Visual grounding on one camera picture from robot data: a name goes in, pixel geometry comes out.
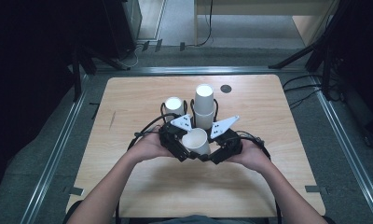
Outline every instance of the black cable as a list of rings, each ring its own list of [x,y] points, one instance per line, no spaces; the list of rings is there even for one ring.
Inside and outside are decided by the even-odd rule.
[[[196,127],[196,114],[195,114],[195,108],[193,106],[194,104],[195,104],[195,100],[194,99],[190,100],[190,109],[192,110],[192,126]]]
[[[306,75],[306,76],[301,76],[301,77],[294,77],[294,78],[289,79],[288,81],[286,81],[286,82],[283,84],[283,89],[284,89],[284,87],[285,87],[288,83],[290,83],[290,82],[292,82],[292,81],[295,81],[295,80],[297,80],[297,79],[304,78],[304,77],[323,77],[323,76],[319,76],[319,75]]]
[[[236,140],[236,139],[249,140],[249,141],[252,141],[254,144],[256,144],[263,151],[263,153],[269,158],[269,160],[271,161],[271,157],[270,157],[270,154],[269,154],[268,150],[263,146],[263,144],[259,143],[253,135],[251,135],[251,136],[252,137],[243,137],[243,136],[232,137],[232,138],[224,140],[224,141],[222,141],[222,142],[220,142],[218,144],[221,145],[221,144],[226,143],[227,141]]]
[[[166,118],[166,117],[169,117],[169,116],[173,116],[175,118],[179,117],[179,115],[177,114],[174,114],[174,113],[170,113],[170,114],[164,114],[164,115],[161,115],[159,117],[157,117],[156,119],[152,120],[148,125],[146,125],[141,131],[140,133],[145,133],[145,131],[150,128],[154,123],[156,123],[158,120],[160,119],[163,119],[163,118]],[[128,146],[128,150],[131,149],[131,147],[134,146],[134,144],[137,142],[137,140],[140,138],[141,136],[136,136],[133,140],[131,140],[131,143],[129,144]]]
[[[321,84],[311,84],[311,85],[299,86],[299,87],[294,87],[294,88],[291,88],[291,89],[287,89],[287,90],[284,90],[284,92],[298,91],[298,90],[305,89],[305,88],[310,88],[310,87],[320,88],[321,86],[322,86]]]
[[[213,121],[216,122],[216,116],[218,115],[219,105],[218,105],[218,102],[215,99],[214,99],[214,102],[215,102],[215,114],[214,114]]]
[[[132,54],[135,50],[137,50],[137,46],[138,46],[138,45],[136,45],[136,48],[127,51],[126,54],[125,54],[125,56],[123,56],[121,59],[119,59],[119,61],[122,62],[123,60],[129,58],[129,56],[131,56],[131,54]]]
[[[166,104],[165,103],[162,103],[161,105],[160,105],[160,114],[163,116],[164,115],[164,113],[163,113],[163,108],[166,106]]]
[[[117,208],[115,209],[115,223],[120,224],[120,217],[119,217],[119,201],[117,201]]]
[[[211,0],[211,4],[210,4],[210,19],[209,19],[209,21],[210,21],[209,22],[209,29],[210,30],[209,30],[209,35],[207,36],[207,39],[204,42],[202,42],[202,43],[200,43],[198,45],[187,45],[187,46],[201,47],[201,46],[205,45],[207,43],[207,41],[210,39],[211,34],[212,34],[213,1],[214,0]]]
[[[274,202],[276,203],[277,223],[282,224],[282,210],[280,209],[280,205],[277,203],[276,199],[274,199]]]
[[[160,133],[160,132],[145,131],[144,133],[134,133],[134,136],[135,137],[144,137],[144,135],[146,135],[147,133]]]
[[[294,109],[294,108],[300,106],[303,103],[304,100],[308,99],[309,97],[311,97],[313,94],[315,94],[318,91],[321,91],[321,89],[315,90],[314,92],[310,93],[308,96],[304,97],[303,99],[300,99],[298,101],[293,102],[292,104],[289,105],[290,108]]]

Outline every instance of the hand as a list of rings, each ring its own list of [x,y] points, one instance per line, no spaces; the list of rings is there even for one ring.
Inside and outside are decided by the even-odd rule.
[[[252,141],[242,139],[242,153],[234,155],[227,159],[239,163],[250,170],[255,170],[262,173],[269,165],[271,161],[263,153],[263,151],[257,147]]]
[[[172,153],[160,144],[158,130],[159,126],[155,127],[153,133],[148,133],[129,149],[127,154],[132,156],[136,163],[156,157],[173,157]]]

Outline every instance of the metal bracket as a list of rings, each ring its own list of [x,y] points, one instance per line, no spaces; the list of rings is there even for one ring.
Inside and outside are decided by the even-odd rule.
[[[223,119],[219,120],[218,122],[214,122],[210,137],[212,139],[215,139],[219,135],[223,134],[230,128],[230,126],[232,126],[236,121],[238,121],[239,118],[239,116],[234,116],[228,119]]]
[[[308,193],[328,194],[328,189],[326,187],[305,186],[305,189],[306,189],[306,192],[308,192]]]
[[[82,194],[84,194],[84,191],[83,189],[80,189],[80,188],[76,188],[76,187],[65,187],[63,192],[66,192],[70,195],[76,195],[76,196],[82,196]]]
[[[186,114],[178,119],[172,119],[172,121],[170,121],[170,123],[177,127],[177,128],[180,128],[184,131],[187,131],[187,132],[190,132],[192,131],[192,124],[190,122],[190,116],[189,114]]]

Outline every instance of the person's left hand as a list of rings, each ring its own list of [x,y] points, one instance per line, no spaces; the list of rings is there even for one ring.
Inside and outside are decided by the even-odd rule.
[[[136,162],[148,161],[156,157],[173,157],[173,154],[160,144],[159,126],[155,127],[152,132],[140,139],[127,154],[133,157]]]

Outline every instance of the paper cup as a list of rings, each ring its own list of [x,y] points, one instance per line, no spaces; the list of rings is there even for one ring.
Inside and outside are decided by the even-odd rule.
[[[184,115],[183,101],[178,97],[170,97],[164,103],[166,114],[174,113],[177,115]],[[166,117],[166,121],[169,122],[174,119],[173,116]]]
[[[214,89],[209,84],[196,88],[194,109],[201,115],[209,115],[214,110]]]
[[[213,127],[214,111],[208,115],[201,115],[195,111],[195,126],[203,130],[209,130]]]
[[[210,154],[210,146],[207,140],[207,133],[200,128],[192,129],[191,132],[183,136],[182,143],[190,151],[201,155]]]

